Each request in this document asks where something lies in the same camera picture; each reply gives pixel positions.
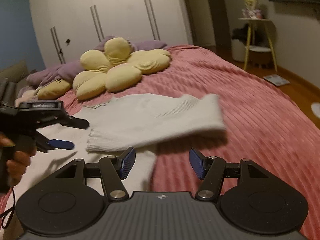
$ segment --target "logo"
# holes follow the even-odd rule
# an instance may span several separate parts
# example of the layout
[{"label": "logo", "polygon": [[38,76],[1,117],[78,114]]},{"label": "logo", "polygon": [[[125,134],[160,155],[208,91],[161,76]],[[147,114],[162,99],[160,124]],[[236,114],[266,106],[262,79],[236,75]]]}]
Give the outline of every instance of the logo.
[{"label": "logo", "polygon": [[161,195],[159,195],[159,196],[158,196],[158,198],[159,198],[159,199],[165,199],[165,198],[167,198],[167,196],[166,196],[166,195],[161,194]]}]

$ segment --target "wardrobe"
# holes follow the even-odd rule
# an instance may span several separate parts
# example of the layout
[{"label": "wardrobe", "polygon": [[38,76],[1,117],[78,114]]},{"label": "wardrobe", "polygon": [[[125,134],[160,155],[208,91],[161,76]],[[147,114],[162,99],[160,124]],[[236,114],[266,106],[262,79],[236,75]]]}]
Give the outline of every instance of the wardrobe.
[{"label": "wardrobe", "polygon": [[46,67],[79,59],[107,35],[191,44],[183,0],[29,0]]}]

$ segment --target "black robotic gripper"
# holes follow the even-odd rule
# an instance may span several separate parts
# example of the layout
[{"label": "black robotic gripper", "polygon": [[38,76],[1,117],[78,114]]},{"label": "black robotic gripper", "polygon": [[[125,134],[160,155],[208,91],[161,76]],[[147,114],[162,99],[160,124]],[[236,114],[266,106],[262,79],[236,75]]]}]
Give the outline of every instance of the black robotic gripper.
[{"label": "black robotic gripper", "polygon": [[[203,180],[194,198],[189,192],[129,197],[121,180],[135,162],[132,147],[98,163],[73,160],[20,197],[20,239],[306,239],[299,230],[308,203],[284,181],[250,159],[226,163],[191,149],[189,161]],[[86,185],[87,178],[101,179],[104,196]],[[220,195],[224,178],[238,178],[238,184]]]}]

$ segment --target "pink blanket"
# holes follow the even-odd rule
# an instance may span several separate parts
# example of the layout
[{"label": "pink blanket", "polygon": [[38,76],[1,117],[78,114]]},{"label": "pink blanket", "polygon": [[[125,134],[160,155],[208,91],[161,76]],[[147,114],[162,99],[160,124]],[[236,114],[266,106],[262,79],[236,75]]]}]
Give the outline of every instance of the pink blanket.
[{"label": "pink blanket", "polygon": [[[190,137],[161,143],[152,178],[154,191],[191,191],[200,184],[188,160],[191,147],[227,162],[250,158],[299,190],[308,200],[309,214],[302,233],[320,235],[320,131],[288,96],[264,80],[246,73],[214,53],[194,46],[176,46],[171,66],[144,76],[121,93],[104,93],[79,103],[71,90],[60,99],[70,114],[82,105],[105,102],[112,96],[154,93],[170,97],[220,95],[228,143],[218,147],[204,138]],[[225,179],[223,192],[236,185]]]}]

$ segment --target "doorway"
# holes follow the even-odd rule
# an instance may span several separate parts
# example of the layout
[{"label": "doorway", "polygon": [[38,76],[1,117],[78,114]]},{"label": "doorway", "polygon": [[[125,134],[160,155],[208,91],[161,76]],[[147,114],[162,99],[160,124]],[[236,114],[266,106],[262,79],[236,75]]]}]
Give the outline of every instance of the doorway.
[{"label": "doorway", "polygon": [[193,42],[210,49],[231,48],[224,0],[185,0]]}]

